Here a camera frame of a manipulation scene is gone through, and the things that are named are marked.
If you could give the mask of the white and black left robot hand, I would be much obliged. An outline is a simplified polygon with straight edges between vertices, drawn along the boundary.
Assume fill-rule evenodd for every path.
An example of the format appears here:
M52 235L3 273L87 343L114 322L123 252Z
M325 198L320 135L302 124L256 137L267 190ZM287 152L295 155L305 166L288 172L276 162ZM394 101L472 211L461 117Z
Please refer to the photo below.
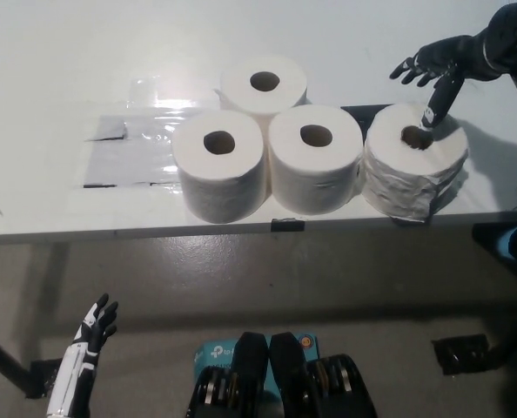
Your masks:
M51 390L48 417L88 417L99 357L116 331L118 303L103 294L84 316L67 347Z

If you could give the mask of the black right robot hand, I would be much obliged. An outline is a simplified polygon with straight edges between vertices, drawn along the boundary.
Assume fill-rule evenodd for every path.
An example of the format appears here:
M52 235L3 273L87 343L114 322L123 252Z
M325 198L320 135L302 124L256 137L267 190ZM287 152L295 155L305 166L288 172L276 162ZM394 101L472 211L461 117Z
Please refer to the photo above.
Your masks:
M432 131L443 121L467 79L491 81L498 76L484 58L482 39L467 35L421 47L390 74L391 79L399 78L402 84L416 81L423 87L432 80L435 82L420 121L423 131Z

